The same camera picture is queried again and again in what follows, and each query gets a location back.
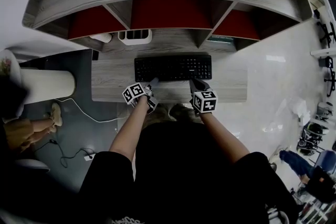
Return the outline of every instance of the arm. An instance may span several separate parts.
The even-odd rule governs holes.
[[[224,154],[235,163],[245,155],[248,149],[232,133],[230,133],[211,113],[201,114],[201,119]]]
[[[112,142],[110,151],[122,154],[130,161],[133,160],[142,124],[148,109],[147,97],[143,95],[139,98],[136,107]]]

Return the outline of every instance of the cable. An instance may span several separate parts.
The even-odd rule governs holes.
[[[47,144],[49,144],[49,143],[52,143],[52,142],[49,140],[49,141],[48,141],[47,143],[45,143],[43,146],[39,147],[37,150],[34,150],[33,153],[39,151],[41,148],[43,148],[45,145],[47,145]]]
[[[56,140],[53,140],[53,139],[50,139],[50,140],[49,140],[47,143],[45,143],[43,146],[41,146],[41,147],[39,147],[38,149],[34,150],[33,153],[37,152],[38,150],[40,150],[41,148],[43,148],[43,147],[44,147],[45,145],[47,145],[47,144],[58,145],[58,148],[59,148],[59,150],[61,151],[61,154],[62,154],[62,157],[59,159],[59,162],[61,163],[61,165],[62,165],[64,168],[68,168],[68,167],[69,167],[69,166],[68,166],[68,162],[67,162],[66,159],[73,159],[73,158],[75,158],[75,157],[77,156],[77,154],[78,154],[79,152],[81,152],[81,151],[84,151],[84,152],[89,156],[90,159],[93,159],[93,157],[90,156],[90,155],[95,154],[95,151],[94,151],[93,149],[91,149],[91,148],[87,148],[87,147],[81,147],[81,148],[74,154],[74,156],[67,157],[67,156],[64,155],[64,152],[63,152],[63,150],[62,150],[60,144],[58,144],[57,141],[56,141]]]
[[[91,116],[89,116],[88,114],[86,114],[81,108],[80,108],[80,106],[76,103],[76,101],[73,99],[73,98],[68,98],[68,99],[65,99],[65,100],[59,100],[59,99],[55,99],[55,100],[57,100],[57,101],[59,101],[59,102],[65,102],[65,101],[68,101],[68,100],[73,100],[73,102],[75,103],[75,105],[79,108],[79,110],[85,115],[85,116],[87,116],[87,117],[89,117],[90,119],[92,119],[93,121],[95,121],[95,122],[98,122],[98,123],[104,123],[104,122],[111,122],[111,121],[116,121],[116,120],[122,120],[122,119],[125,119],[126,117],[123,117],[123,118],[115,118],[115,119],[113,119],[113,120],[107,120],[107,121],[97,121],[97,120],[95,120],[93,117],[91,117]]]

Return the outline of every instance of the beige shoe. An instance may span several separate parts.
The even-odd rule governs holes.
[[[62,126],[63,120],[61,117],[61,108],[58,103],[53,103],[51,106],[51,119],[54,121],[54,125]]]
[[[55,126],[55,125],[50,126],[50,127],[49,127],[49,132],[50,132],[50,133],[56,133],[56,132],[57,132],[57,128],[56,128],[56,126]]]

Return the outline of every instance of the jeans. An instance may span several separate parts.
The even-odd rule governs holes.
[[[314,167],[311,166],[304,158],[293,151],[280,151],[279,157],[282,161],[289,164],[290,168],[298,175],[307,175],[312,178]]]

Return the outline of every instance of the red shelf panel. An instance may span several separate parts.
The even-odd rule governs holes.
[[[73,14],[68,39],[123,30],[125,27],[112,14],[103,6],[98,6]]]
[[[131,29],[212,29],[209,0],[133,0]]]
[[[260,40],[257,30],[250,19],[249,12],[231,10],[213,35],[240,37]]]

